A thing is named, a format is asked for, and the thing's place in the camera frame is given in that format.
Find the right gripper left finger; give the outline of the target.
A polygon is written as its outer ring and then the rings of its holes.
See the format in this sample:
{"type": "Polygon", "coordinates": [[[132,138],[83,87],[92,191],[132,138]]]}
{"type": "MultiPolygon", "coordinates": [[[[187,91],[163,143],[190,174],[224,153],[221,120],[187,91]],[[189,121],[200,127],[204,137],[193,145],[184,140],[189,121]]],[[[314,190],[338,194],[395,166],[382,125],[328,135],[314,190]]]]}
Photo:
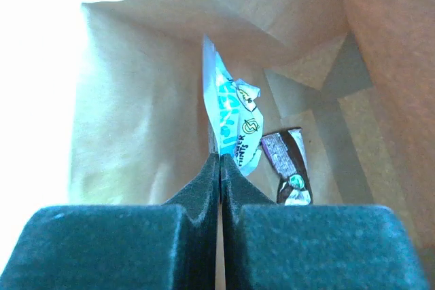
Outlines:
{"type": "Polygon", "coordinates": [[[38,210],[1,274],[2,289],[213,289],[220,159],[159,205],[38,210]]]}

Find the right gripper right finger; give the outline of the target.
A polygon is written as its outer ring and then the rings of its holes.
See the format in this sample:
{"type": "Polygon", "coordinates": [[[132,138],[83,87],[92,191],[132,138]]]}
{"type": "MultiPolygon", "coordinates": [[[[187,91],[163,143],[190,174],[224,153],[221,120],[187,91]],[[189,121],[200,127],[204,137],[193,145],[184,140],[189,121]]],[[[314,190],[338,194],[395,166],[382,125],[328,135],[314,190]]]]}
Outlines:
{"type": "Polygon", "coordinates": [[[378,205],[284,206],[220,159],[228,289],[428,289],[394,212],[378,205]]]}

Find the red paper bag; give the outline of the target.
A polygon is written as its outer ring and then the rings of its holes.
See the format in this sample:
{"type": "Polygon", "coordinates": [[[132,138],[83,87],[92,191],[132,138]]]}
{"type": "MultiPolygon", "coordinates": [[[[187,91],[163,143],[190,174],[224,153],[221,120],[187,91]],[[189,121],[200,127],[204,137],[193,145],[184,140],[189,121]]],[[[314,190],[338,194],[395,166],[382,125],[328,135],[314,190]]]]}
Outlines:
{"type": "Polygon", "coordinates": [[[208,35],[300,126],[316,204],[394,209],[434,248],[434,0],[121,0],[82,6],[70,199],[160,203],[205,161],[208,35]]]}

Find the white blue snack packet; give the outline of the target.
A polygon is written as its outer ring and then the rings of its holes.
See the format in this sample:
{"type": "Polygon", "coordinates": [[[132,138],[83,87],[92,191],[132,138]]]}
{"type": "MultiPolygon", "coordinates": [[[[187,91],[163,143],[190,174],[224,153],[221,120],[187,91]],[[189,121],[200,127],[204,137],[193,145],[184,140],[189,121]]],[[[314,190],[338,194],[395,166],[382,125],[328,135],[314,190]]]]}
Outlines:
{"type": "Polygon", "coordinates": [[[217,152],[230,155],[243,176],[258,166],[264,117],[255,100],[261,90],[233,79],[208,36],[203,36],[203,100],[217,152]]]}

